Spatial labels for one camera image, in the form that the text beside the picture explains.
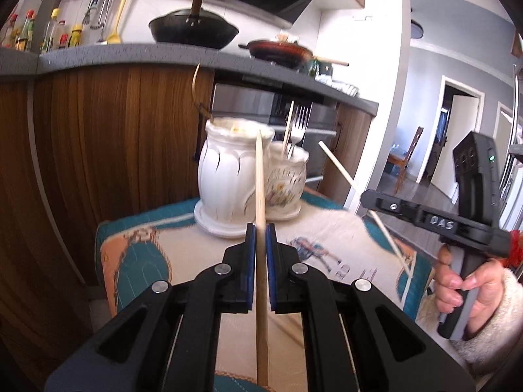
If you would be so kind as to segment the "person right hand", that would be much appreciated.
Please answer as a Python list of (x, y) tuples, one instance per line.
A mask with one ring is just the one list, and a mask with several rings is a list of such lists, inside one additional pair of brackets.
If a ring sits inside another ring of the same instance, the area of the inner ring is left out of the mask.
[(477, 291), (466, 327), (466, 336), (472, 338), (487, 325), (502, 301), (503, 264), (499, 259), (491, 258), (463, 280), (453, 272), (451, 262), (451, 253), (443, 245), (435, 269), (435, 305), (440, 313), (451, 314), (463, 304), (460, 291)]

